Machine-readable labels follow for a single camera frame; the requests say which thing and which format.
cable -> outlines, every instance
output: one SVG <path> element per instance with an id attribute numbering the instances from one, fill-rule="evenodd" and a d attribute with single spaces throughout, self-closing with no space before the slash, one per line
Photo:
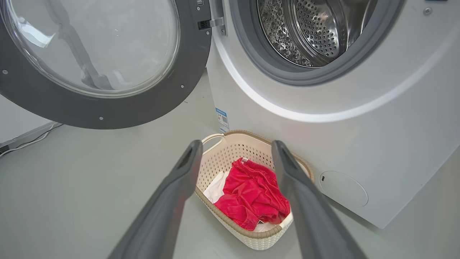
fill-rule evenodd
<path id="1" fill-rule="evenodd" d="M 30 146 L 30 145 L 32 145 L 32 144 L 35 144 L 35 143 L 37 143 L 37 142 L 40 142 L 40 141 L 44 140 L 46 137 L 48 137 L 49 133 L 50 133 L 52 130 L 57 129 L 57 128 L 61 127 L 62 125 L 63 125 L 63 124 L 61 124 L 61 125 L 59 125 L 59 126 L 57 126 L 57 127 L 54 127 L 54 125 L 51 126 L 51 128 L 50 128 L 49 130 L 43 132 L 43 134 L 41 134 L 40 136 L 38 136 L 38 137 L 35 138 L 34 140 L 32 140 L 32 141 L 30 141 L 30 142 L 27 142 L 27 143 L 24 143 L 24 144 L 21 144 L 21 145 L 18 146 L 17 148 L 9 149 L 9 150 L 6 150 L 5 152 L 1 153 L 1 154 L 0 154 L 0 158 L 1 158 L 2 156 L 4 156 L 4 155 L 8 154 L 9 152 L 16 151 L 16 150 L 19 150 L 19 149 L 28 147 L 28 146 Z"/>

washing machine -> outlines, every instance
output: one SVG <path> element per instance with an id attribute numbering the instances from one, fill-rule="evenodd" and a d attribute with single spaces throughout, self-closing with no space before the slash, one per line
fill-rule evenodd
<path id="1" fill-rule="evenodd" d="M 0 93 L 117 129 L 207 67 L 222 131 L 283 140 L 329 198 L 384 228 L 460 144 L 460 3 L 3 0 Z"/>

blue and white label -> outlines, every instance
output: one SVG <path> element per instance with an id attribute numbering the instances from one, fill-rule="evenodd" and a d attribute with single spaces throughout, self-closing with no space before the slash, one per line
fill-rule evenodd
<path id="1" fill-rule="evenodd" d="M 219 110 L 218 108 L 216 108 L 216 112 L 217 112 L 217 118 L 219 119 L 220 130 L 223 132 L 230 131 L 229 120 L 227 118 L 227 114 Z"/>

red clothing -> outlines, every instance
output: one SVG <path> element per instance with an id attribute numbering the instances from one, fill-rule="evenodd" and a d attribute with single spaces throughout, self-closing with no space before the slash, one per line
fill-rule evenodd
<path id="1" fill-rule="evenodd" d="M 232 163 L 224 195 L 214 204 L 242 228 L 252 231 L 259 220 L 279 224 L 289 214 L 289 201 L 281 194 L 276 175 L 263 165 L 243 158 Z"/>

beige laundry basket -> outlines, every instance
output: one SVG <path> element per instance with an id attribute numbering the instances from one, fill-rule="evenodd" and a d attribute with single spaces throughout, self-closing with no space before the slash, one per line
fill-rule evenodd
<path id="1" fill-rule="evenodd" d="M 254 233 L 238 226 L 203 194 L 214 177 L 221 171 L 229 171 L 232 166 L 231 163 L 238 160 L 240 157 L 248 158 L 274 171 L 275 168 L 271 157 L 271 141 L 248 131 L 234 130 L 225 134 L 210 135 L 203 139 L 202 142 L 204 144 L 214 138 L 221 139 L 217 144 L 203 153 L 195 193 L 222 225 L 245 245 L 255 250 L 265 250 L 272 247 L 293 222 L 292 212 L 281 222 L 281 224 L 271 230 Z M 315 176 L 311 167 L 295 154 L 294 157 L 305 171 L 305 174 L 314 181 Z"/>

